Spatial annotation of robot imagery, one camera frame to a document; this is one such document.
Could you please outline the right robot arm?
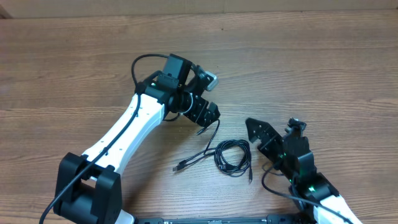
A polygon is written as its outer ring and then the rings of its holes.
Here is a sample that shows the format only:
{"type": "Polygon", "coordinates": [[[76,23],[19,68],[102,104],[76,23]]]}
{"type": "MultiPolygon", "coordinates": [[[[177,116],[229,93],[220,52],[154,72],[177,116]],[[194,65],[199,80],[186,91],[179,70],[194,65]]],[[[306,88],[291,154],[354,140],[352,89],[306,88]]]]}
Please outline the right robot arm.
{"type": "Polygon", "coordinates": [[[279,134],[271,124],[254,118],[245,120],[248,138],[260,144],[257,150],[272,165],[264,171],[261,184],[268,192],[294,201],[300,212],[291,223],[360,223],[346,200],[333,184],[315,166],[309,140],[303,135],[307,124],[290,118],[285,135],[279,134]],[[279,170],[290,182],[289,193],[271,189],[266,177],[271,170],[279,170]]]}

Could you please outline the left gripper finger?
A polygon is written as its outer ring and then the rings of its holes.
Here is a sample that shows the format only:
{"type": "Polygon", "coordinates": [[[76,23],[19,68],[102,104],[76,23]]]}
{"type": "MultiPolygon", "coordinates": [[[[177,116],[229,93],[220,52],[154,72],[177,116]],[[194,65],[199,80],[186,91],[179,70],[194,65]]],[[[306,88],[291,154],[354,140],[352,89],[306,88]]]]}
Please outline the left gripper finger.
{"type": "Polygon", "coordinates": [[[220,111],[218,110],[218,106],[211,102],[205,110],[205,114],[203,117],[203,126],[208,127],[212,123],[214,123],[220,117],[220,111]]]}
{"type": "Polygon", "coordinates": [[[184,116],[199,126],[206,126],[208,119],[205,118],[205,116],[207,114],[207,106],[209,104],[209,101],[194,95],[192,107],[188,112],[184,113],[184,116]]]}

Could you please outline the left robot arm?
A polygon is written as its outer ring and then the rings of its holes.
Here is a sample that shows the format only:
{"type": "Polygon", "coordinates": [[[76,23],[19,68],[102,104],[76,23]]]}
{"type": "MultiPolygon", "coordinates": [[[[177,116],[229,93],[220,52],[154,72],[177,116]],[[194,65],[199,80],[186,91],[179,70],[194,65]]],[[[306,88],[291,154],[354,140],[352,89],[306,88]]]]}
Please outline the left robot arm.
{"type": "Polygon", "coordinates": [[[137,84],[135,94],[111,129],[82,155],[69,152],[58,167],[55,214],[73,223],[135,223],[122,209],[121,177],[143,140],[169,112],[208,127],[220,112],[202,98],[218,84],[198,65],[167,64],[137,84]]]}

